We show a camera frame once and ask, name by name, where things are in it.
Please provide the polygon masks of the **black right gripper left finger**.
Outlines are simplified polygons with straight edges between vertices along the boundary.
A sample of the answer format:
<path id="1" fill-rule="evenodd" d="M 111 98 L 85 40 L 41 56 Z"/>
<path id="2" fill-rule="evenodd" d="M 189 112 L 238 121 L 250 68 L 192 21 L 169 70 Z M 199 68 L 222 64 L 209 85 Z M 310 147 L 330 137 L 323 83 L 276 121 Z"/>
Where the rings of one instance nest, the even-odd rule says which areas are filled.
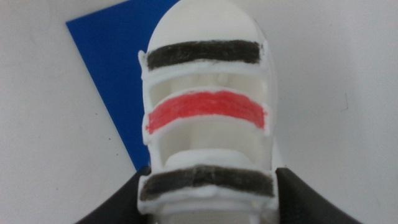
<path id="1" fill-rule="evenodd" d="M 149 216 L 140 214 L 137 199 L 139 179 L 150 172 L 149 166 L 139 169 L 117 192 L 77 224 L 147 224 Z"/>

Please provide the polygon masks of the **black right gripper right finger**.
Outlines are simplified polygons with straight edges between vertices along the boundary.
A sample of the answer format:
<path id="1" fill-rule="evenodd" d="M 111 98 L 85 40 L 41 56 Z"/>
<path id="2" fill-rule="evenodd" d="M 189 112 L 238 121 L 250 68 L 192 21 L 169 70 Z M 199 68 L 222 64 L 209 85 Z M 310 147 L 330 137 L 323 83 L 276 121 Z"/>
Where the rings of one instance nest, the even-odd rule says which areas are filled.
<path id="1" fill-rule="evenodd" d="M 288 168 L 276 169 L 282 224 L 355 224 L 359 221 L 340 210 Z"/>

